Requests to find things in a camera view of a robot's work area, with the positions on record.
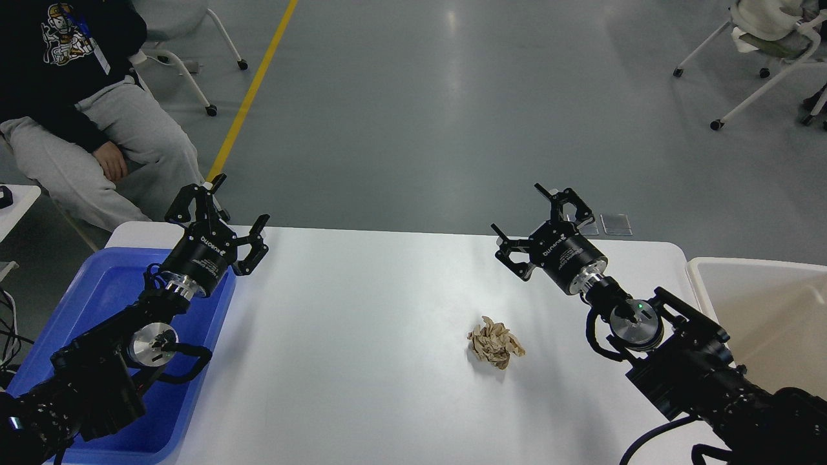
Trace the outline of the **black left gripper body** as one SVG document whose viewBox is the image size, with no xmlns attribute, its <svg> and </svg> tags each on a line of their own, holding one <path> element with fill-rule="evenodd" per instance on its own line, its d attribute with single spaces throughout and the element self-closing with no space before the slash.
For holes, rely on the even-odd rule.
<svg viewBox="0 0 827 465">
<path fill-rule="evenodd" d="M 236 248 L 229 244 L 234 236 L 236 233 L 224 223 L 190 223 L 160 265 L 162 279 L 188 280 L 195 287 L 195 295 L 210 297 L 237 259 Z"/>
</svg>

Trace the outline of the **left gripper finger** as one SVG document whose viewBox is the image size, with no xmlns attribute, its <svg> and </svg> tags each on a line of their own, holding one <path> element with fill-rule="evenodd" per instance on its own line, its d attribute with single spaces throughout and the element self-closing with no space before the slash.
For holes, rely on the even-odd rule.
<svg viewBox="0 0 827 465">
<path fill-rule="evenodd" d="M 262 233 L 270 218 L 271 215 L 269 214 L 261 214 L 252 225 L 248 235 L 234 236 L 234 238 L 227 241 L 227 246 L 234 248 L 236 251 L 240 246 L 250 246 L 250 251 L 246 257 L 231 263 L 231 268 L 233 268 L 233 273 L 236 276 L 249 276 L 268 253 L 269 247 L 265 244 Z"/>
<path fill-rule="evenodd" d="M 215 193 L 225 182 L 224 173 L 218 174 L 210 182 L 190 183 L 190 185 L 183 186 L 174 198 L 171 206 L 169 206 L 163 220 L 167 223 L 175 223 L 178 225 L 185 225 L 191 223 L 193 220 L 190 214 L 190 206 L 195 202 L 195 220 L 196 221 L 218 221 L 222 220 L 228 222 L 228 212 L 220 206 L 216 201 Z"/>
</svg>

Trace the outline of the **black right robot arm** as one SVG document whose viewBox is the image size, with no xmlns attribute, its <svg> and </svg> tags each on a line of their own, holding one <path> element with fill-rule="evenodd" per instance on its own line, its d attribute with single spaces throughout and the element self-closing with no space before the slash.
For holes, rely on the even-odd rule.
<svg viewBox="0 0 827 465">
<path fill-rule="evenodd" d="M 730 336 L 667 289 L 647 300 L 633 298 L 605 274 L 608 259 L 582 234 L 594 215 L 573 189 L 536 189 L 550 202 L 550 218 L 528 238 L 498 232 L 496 258 L 521 280 L 543 270 L 567 295 L 589 306 L 587 341 L 612 361 L 630 363 L 626 374 L 667 423 L 634 441 L 621 457 L 627 464 L 639 448 L 662 433 L 705 421 L 726 445 L 695 444 L 691 462 L 707 457 L 727 464 L 824 464 L 825 401 L 803 389 L 774 394 L 733 365 Z"/>
</svg>

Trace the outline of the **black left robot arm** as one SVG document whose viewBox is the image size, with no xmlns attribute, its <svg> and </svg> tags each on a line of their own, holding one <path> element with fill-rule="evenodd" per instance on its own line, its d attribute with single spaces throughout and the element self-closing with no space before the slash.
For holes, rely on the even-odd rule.
<svg viewBox="0 0 827 465">
<path fill-rule="evenodd" d="M 178 340 L 173 318 L 194 298 L 207 298 L 225 272 L 248 276 L 268 253 L 261 214 L 246 236 L 228 225 L 215 193 L 225 182 L 190 183 L 178 191 L 165 220 L 183 227 L 162 263 L 148 265 L 137 301 L 59 348 L 53 375 L 18 395 L 2 394 L 2 463 L 59 464 L 77 436 L 115 435 L 147 412 L 154 383 L 192 382 L 212 351 Z"/>
</svg>

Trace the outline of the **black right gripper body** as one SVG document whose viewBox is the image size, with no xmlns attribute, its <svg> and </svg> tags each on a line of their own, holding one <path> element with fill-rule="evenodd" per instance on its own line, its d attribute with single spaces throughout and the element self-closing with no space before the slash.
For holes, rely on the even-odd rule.
<svg viewBox="0 0 827 465">
<path fill-rule="evenodd" d="M 608 259 L 573 223 L 544 223 L 530 236 L 529 260 L 567 295 L 578 293 L 576 277 L 588 267 L 605 271 Z"/>
</svg>

